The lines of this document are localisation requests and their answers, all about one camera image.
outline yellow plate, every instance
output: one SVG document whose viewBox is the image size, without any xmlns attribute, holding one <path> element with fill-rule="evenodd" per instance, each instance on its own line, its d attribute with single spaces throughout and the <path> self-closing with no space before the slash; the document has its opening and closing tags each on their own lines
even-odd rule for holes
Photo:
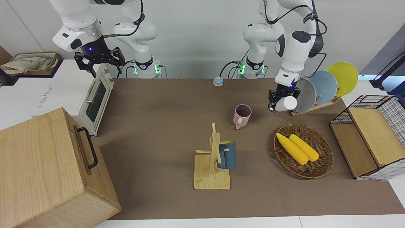
<svg viewBox="0 0 405 228">
<path fill-rule="evenodd" d="M 350 93 L 357 85 L 358 73 L 356 68 L 347 62 L 337 62 L 326 69 L 333 74 L 337 81 L 337 97 Z"/>
</svg>

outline plate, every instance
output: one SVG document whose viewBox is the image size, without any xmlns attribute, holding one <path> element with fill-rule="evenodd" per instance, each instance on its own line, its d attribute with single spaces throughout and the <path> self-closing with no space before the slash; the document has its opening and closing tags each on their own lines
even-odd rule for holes
<svg viewBox="0 0 405 228">
<path fill-rule="evenodd" d="M 327 71 L 317 71 L 311 78 L 307 78 L 316 90 L 316 95 L 321 96 L 316 105 L 328 103 L 336 94 L 337 81 L 333 74 Z"/>
<path fill-rule="evenodd" d="M 358 73 L 356 68 L 347 62 L 337 62 L 332 64 L 326 71 L 333 74 L 337 81 L 337 97 L 350 93 L 357 85 Z"/>
<path fill-rule="evenodd" d="M 325 176 L 332 169 L 334 162 L 332 149 L 324 137 L 314 129 L 301 124 L 289 124 L 280 128 L 277 133 L 285 137 L 296 134 L 319 154 L 318 160 L 314 162 L 308 161 L 305 165 L 300 165 L 274 136 L 273 145 L 277 158 L 290 172 L 300 177 L 314 179 Z"/>
<path fill-rule="evenodd" d="M 301 90 L 297 98 L 296 112 L 306 112 L 315 104 L 316 90 L 313 84 L 305 79 L 297 81 L 297 88 Z"/>
</svg>

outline blue mug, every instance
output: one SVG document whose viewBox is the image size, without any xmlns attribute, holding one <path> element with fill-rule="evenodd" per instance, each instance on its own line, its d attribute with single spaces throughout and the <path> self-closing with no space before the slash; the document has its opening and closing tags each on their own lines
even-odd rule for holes
<svg viewBox="0 0 405 228">
<path fill-rule="evenodd" d="M 220 142 L 220 157 L 222 163 L 217 162 L 217 167 L 221 169 L 233 169 L 236 167 L 236 145 L 234 141 Z"/>
</svg>

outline oven handle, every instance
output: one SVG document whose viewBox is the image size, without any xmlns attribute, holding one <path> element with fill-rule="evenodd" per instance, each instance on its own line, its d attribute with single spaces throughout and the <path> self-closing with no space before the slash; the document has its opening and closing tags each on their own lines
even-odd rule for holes
<svg viewBox="0 0 405 228">
<path fill-rule="evenodd" d="M 92 89 L 90 90 L 89 96 L 86 99 L 86 103 L 93 103 L 97 95 L 98 88 L 101 85 L 101 80 L 95 81 L 93 83 Z"/>
<path fill-rule="evenodd" d="M 93 146 L 92 139 L 90 137 L 89 131 L 85 127 L 81 127 L 81 128 L 77 129 L 77 132 L 81 132 L 81 131 L 84 131 L 86 133 L 87 140 L 89 141 L 90 149 L 92 151 L 93 158 L 94 158 L 93 164 L 88 166 L 88 168 L 90 170 L 90 169 L 94 168 L 97 165 L 98 159 L 97 159 L 96 151 L 94 150 L 94 146 Z"/>
</svg>

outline gray plate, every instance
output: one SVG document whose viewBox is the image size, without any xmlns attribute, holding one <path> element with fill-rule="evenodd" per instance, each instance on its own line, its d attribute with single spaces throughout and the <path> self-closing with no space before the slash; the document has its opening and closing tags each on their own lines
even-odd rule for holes
<svg viewBox="0 0 405 228">
<path fill-rule="evenodd" d="M 328 103 L 335 96 L 337 82 L 333 74 L 327 71 L 317 71 L 311 78 L 308 78 L 307 80 L 310 81 L 315 87 L 316 95 L 321 96 L 315 102 L 315 104 L 321 105 Z"/>
<path fill-rule="evenodd" d="M 305 79 L 297 82 L 297 87 L 301 90 L 297 98 L 296 112 L 306 112 L 315 104 L 316 90 L 313 84 Z"/>
</svg>

